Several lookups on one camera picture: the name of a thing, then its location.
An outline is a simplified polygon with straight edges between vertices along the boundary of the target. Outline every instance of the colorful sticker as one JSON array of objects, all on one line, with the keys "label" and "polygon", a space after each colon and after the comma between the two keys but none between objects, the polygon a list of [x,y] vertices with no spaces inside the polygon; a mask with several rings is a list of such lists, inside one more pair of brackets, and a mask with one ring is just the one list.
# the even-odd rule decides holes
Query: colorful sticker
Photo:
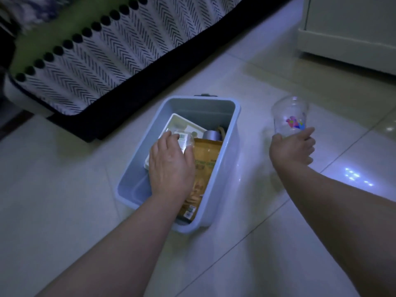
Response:
[{"label": "colorful sticker", "polygon": [[295,116],[291,116],[290,119],[286,120],[287,124],[289,124],[290,128],[298,128],[301,130],[305,129],[305,123],[301,119],[297,120]]}]

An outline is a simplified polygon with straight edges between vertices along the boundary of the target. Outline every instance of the brown paper bag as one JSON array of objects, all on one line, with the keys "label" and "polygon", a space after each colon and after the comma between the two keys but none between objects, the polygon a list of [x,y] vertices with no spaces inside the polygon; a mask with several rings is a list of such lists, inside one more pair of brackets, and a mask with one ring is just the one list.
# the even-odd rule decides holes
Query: brown paper bag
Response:
[{"label": "brown paper bag", "polygon": [[215,167],[216,160],[219,157],[221,145],[223,144],[223,142],[205,139],[194,139],[194,141],[194,187],[177,216],[180,220],[187,223],[191,223],[195,219],[206,186],[212,175],[213,168]]}]

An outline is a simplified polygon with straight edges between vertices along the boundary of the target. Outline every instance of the plastic bin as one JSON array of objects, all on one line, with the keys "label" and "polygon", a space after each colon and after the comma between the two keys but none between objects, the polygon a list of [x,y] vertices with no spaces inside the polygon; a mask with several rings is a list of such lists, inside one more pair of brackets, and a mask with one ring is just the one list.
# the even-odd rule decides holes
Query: plastic bin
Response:
[{"label": "plastic bin", "polygon": [[166,99],[126,168],[118,184],[116,198],[136,210],[151,196],[149,173],[144,168],[144,162],[151,146],[173,113],[205,129],[216,129],[220,125],[226,130],[226,137],[196,217],[191,224],[176,219],[172,229],[181,233],[191,233],[201,226],[210,226],[215,219],[221,196],[239,152],[237,120],[240,111],[240,104],[228,98],[173,96]]}]

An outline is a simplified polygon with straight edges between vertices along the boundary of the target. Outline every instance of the chevron patterned fabric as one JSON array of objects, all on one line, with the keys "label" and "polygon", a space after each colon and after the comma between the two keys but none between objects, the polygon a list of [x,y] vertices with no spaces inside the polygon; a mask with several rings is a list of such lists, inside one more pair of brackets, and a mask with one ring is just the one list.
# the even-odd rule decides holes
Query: chevron patterned fabric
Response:
[{"label": "chevron patterned fabric", "polygon": [[55,111],[81,113],[167,52],[217,23],[241,0],[131,0],[46,55],[16,81]]}]

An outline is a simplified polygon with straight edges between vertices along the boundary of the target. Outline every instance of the green fabric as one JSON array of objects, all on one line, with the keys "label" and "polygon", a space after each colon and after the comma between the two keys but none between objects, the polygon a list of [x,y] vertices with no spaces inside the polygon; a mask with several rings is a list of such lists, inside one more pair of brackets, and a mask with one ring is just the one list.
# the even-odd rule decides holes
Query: green fabric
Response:
[{"label": "green fabric", "polygon": [[81,33],[84,27],[99,21],[102,15],[127,3],[128,0],[76,0],[62,10],[56,20],[38,25],[17,38],[11,74],[23,72],[46,52],[52,52],[54,46],[61,45],[65,39],[71,39],[73,34]]}]

